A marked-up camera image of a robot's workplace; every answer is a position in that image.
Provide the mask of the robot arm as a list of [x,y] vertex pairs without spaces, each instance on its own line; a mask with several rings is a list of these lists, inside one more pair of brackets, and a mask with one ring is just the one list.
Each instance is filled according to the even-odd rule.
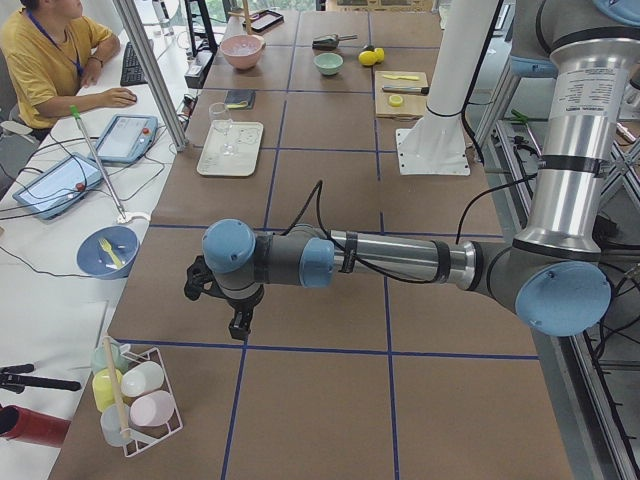
[[635,1],[522,1],[513,53],[557,70],[548,131],[525,228],[509,244],[329,231],[294,224],[280,234],[237,219],[211,225],[188,268],[189,299],[207,294],[234,311],[233,338],[250,332],[268,284],[327,286],[335,273],[372,271],[407,283],[453,283],[494,299],[549,336],[578,334],[612,299],[592,231],[629,76],[639,60]]

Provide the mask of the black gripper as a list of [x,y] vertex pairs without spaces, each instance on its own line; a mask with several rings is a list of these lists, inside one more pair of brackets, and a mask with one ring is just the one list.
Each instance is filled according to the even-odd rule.
[[252,311],[261,302],[264,287],[252,283],[237,291],[223,288],[202,255],[197,256],[194,263],[187,268],[186,275],[185,296],[192,301],[198,300],[202,294],[224,299],[236,310],[229,323],[231,338],[247,340],[251,333]]

